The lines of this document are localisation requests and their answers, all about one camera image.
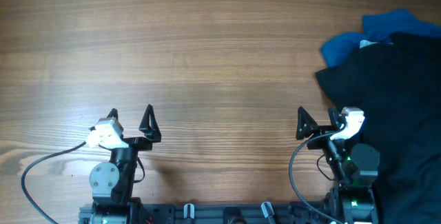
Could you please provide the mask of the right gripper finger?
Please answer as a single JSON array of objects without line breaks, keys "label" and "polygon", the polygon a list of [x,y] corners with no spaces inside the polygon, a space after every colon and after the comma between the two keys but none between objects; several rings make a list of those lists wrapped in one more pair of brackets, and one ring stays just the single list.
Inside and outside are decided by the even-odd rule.
[{"label": "right gripper finger", "polygon": [[329,114],[331,126],[333,128],[341,128],[342,121],[341,121],[341,115],[340,115],[339,111],[337,111],[337,109],[335,109],[334,107],[330,107],[328,109],[328,114]]},{"label": "right gripper finger", "polygon": [[318,133],[318,124],[312,116],[300,106],[298,108],[298,125],[296,129],[296,139],[303,140],[313,134]]}]

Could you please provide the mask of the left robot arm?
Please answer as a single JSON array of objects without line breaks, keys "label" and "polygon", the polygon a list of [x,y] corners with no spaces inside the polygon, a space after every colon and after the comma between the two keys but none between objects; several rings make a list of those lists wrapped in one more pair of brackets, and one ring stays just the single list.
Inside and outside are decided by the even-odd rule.
[{"label": "left robot arm", "polygon": [[118,120],[118,111],[112,109],[91,128],[86,143],[90,147],[103,147],[110,151],[110,160],[99,163],[90,172],[92,207],[81,210],[79,222],[87,224],[139,224],[152,223],[152,215],[144,208],[140,198],[132,191],[136,168],[140,166],[139,152],[150,151],[154,143],[161,142],[161,132],[151,105],[146,107],[139,125],[143,133],[138,137],[124,137]]}]

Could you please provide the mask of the black t-shirt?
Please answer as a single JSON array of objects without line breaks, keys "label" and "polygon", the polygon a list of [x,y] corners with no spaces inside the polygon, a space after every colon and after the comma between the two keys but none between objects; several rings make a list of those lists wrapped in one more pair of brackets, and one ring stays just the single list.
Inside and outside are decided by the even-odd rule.
[{"label": "black t-shirt", "polygon": [[440,40],[396,32],[316,78],[337,108],[365,114],[359,139],[380,152],[381,222],[439,223]]}]

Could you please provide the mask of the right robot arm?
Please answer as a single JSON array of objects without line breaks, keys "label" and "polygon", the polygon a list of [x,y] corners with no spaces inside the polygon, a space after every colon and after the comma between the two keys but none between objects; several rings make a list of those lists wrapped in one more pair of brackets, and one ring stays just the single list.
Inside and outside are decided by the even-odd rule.
[{"label": "right robot arm", "polygon": [[[303,107],[298,108],[296,139],[302,143],[294,150],[289,162],[291,186],[305,207],[318,220],[327,223],[378,223],[373,183],[378,177],[380,153],[366,143],[352,143],[365,121],[364,112],[345,107],[340,112],[329,108],[330,125],[318,125]],[[293,165],[303,148],[322,150],[335,182],[323,200],[314,206],[301,195],[294,183]]]}]

